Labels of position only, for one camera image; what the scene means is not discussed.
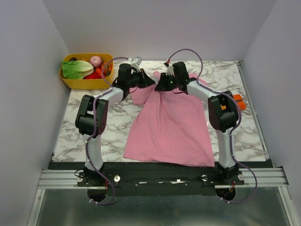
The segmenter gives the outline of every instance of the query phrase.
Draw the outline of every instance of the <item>lettuce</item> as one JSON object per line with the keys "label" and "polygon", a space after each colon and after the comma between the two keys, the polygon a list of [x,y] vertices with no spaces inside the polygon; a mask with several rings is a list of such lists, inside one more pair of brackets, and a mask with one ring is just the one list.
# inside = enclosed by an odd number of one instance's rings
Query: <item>lettuce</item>
{"label": "lettuce", "polygon": [[66,79],[83,79],[93,73],[92,64],[87,61],[62,61],[63,75]]}

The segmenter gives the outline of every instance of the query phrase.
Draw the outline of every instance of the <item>folded cloth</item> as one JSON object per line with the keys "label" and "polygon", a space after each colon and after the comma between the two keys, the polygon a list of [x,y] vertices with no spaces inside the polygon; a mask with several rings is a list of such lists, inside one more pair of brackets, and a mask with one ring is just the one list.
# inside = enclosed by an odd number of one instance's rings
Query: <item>folded cloth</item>
{"label": "folded cloth", "polygon": [[184,93],[155,91],[156,85],[131,89],[134,105],[143,105],[134,120],[124,157],[187,166],[214,166],[203,103]]}

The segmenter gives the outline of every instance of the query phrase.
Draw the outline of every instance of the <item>gray floor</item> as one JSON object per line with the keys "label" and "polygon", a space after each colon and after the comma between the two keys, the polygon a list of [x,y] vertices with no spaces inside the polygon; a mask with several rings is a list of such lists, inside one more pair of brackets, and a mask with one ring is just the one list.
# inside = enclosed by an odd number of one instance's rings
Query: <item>gray floor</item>
{"label": "gray floor", "polygon": [[[253,189],[240,188],[235,200]],[[119,197],[111,206],[96,206],[85,190],[47,190],[39,226],[288,226],[278,188],[259,188],[243,204],[214,196]]]}

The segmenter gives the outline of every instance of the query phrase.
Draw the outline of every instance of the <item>plastic container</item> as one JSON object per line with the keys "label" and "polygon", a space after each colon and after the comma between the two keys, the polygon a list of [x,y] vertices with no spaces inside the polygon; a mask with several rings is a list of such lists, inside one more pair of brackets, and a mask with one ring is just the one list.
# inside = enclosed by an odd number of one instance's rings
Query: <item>plastic container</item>
{"label": "plastic container", "polygon": [[[108,62],[112,60],[113,57],[107,53],[77,53],[70,54],[64,58],[64,61],[69,61],[72,57],[81,60],[82,58],[87,61],[90,60],[92,56],[100,56],[103,62]],[[109,83],[113,83],[113,74],[114,74],[114,64],[112,66],[112,71],[109,76],[106,77],[106,80]],[[62,65],[60,67],[60,78],[69,86],[71,89],[108,89],[109,85],[103,79],[65,79],[63,76]]]}

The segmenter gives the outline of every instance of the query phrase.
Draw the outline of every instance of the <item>table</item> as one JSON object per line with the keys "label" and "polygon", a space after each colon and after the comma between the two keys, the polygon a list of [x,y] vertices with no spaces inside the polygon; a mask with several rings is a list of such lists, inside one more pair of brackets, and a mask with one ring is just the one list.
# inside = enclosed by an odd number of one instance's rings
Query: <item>table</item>
{"label": "table", "polygon": [[[114,62],[114,76],[117,76],[118,67],[123,62]],[[199,73],[200,62],[185,61],[190,73]],[[155,71],[164,72],[166,67],[163,61],[143,61],[148,76]],[[262,140],[257,131],[253,113],[242,83],[236,62],[205,61],[201,78],[216,90],[229,90],[232,94],[241,94],[247,109],[242,111],[242,123],[236,130],[235,151],[238,161],[265,161],[267,151],[264,150]],[[104,90],[71,90],[65,116],[55,147],[53,161],[71,162],[85,161],[84,141],[75,127],[75,118],[83,95],[96,95]],[[134,161],[123,158],[127,136],[132,122],[142,110],[143,106],[134,106],[129,95],[124,101],[116,103],[108,111],[108,120],[105,132],[102,134],[102,156],[104,161]],[[208,130],[211,138],[214,159],[218,161],[218,142],[215,130],[211,127],[208,118],[208,107],[204,104]]]}

